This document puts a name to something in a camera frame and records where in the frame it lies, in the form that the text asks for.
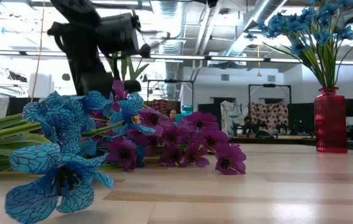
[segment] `purple flower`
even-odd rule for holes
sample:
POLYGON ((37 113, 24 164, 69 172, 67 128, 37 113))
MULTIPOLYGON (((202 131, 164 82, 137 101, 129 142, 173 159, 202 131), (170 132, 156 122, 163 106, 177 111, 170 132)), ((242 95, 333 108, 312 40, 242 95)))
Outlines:
POLYGON ((158 136, 148 136, 136 129, 130 129, 127 136, 131 141, 145 147, 145 156, 152 156, 158 151, 158 136))
POLYGON ((231 145, 226 150, 215 152, 215 157, 218 160, 215 170, 225 175, 245 174, 243 161, 246 159, 246 156, 239 146, 231 145))
POLYGON ((163 114, 152 108, 141 110, 139 114, 142 117, 141 124, 153 128, 155 130, 154 135, 159 136, 163 133, 164 128, 173 126, 170 118, 165 118, 163 114))
POLYGON ((218 152, 229 148, 228 140, 229 137, 223 131, 204 129, 197 134, 193 142, 204 145, 208 150, 218 152))
POLYGON ((167 167, 175 167, 175 164, 181 166, 182 158, 183 154, 177 147, 167 147, 158 159, 157 163, 167 167))
POLYGON ((216 117, 210 113, 194 112, 186 117, 184 124, 190 132, 196 132, 198 129, 218 130, 216 117))
POLYGON ((207 149, 205 147, 200 148, 199 144, 192 144, 188 150, 186 150, 182 166, 186 167, 194 163, 197 167, 203 168, 209 165, 209 161, 203 157, 204 155, 207 155, 207 149))
POLYGON ((186 128, 167 127, 162 134, 162 141, 168 147, 177 147, 186 142, 189 132, 186 128))
POLYGON ((106 161, 121 164, 124 171, 134 170, 137 155, 137 145, 124 138, 117 138, 108 145, 109 155, 106 161))
POLYGON ((117 103, 117 101, 127 99, 127 92, 124 89, 124 82, 121 80, 114 80, 112 89, 114 91, 114 99, 115 99, 112 109, 118 112, 120 111, 120 106, 117 103))

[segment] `ceiling duct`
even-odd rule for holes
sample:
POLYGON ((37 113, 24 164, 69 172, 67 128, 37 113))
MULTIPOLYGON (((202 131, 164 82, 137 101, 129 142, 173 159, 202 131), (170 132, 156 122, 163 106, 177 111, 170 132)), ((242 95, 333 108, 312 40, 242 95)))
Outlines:
POLYGON ((268 20, 287 0, 258 0, 255 8, 243 14, 243 20, 237 25, 240 34, 236 41, 227 49, 224 56, 237 57, 243 52, 249 41, 244 38, 244 33, 249 29, 257 27, 258 22, 268 20))
MULTIPOLYGON (((184 3, 178 1, 152 1, 152 8, 156 15, 160 16, 162 23, 167 27, 172 27, 169 30, 171 37, 180 37, 183 30, 184 3)), ((159 47, 160 54, 180 55, 182 53, 182 42, 177 40, 168 40, 159 47)), ((180 63, 165 62, 165 79, 181 80, 183 74, 179 72, 180 63)), ((166 92, 162 95, 163 98, 174 98, 175 92, 180 88, 180 85, 163 84, 166 92)))

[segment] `glass vase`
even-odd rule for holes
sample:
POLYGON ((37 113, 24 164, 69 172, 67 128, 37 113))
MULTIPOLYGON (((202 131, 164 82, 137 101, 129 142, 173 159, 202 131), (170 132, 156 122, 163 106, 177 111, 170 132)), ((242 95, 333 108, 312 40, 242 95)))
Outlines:
POLYGON ((347 153, 345 98, 337 94, 338 87, 321 88, 314 99, 316 150, 347 153))

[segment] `person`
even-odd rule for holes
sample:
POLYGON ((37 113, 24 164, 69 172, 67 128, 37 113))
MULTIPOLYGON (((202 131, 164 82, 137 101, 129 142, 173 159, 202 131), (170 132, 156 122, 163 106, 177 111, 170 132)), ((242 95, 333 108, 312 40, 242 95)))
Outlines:
POLYGON ((168 116, 171 120, 175 121, 175 117, 177 116, 177 111, 174 110, 174 109, 168 110, 168 111, 167 111, 167 116, 168 116))

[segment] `patterned curtain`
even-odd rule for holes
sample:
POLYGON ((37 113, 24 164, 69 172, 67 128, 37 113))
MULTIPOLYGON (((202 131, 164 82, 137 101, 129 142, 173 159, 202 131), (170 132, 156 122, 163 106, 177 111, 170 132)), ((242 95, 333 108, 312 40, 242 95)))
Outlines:
POLYGON ((168 110, 176 110, 179 113, 181 108, 181 102, 169 100, 146 101, 145 105, 159 111, 162 114, 167 114, 168 110))
POLYGON ((274 129, 277 124, 285 122, 288 125, 288 108, 284 103, 251 103, 252 122, 265 121, 268 129, 274 129))

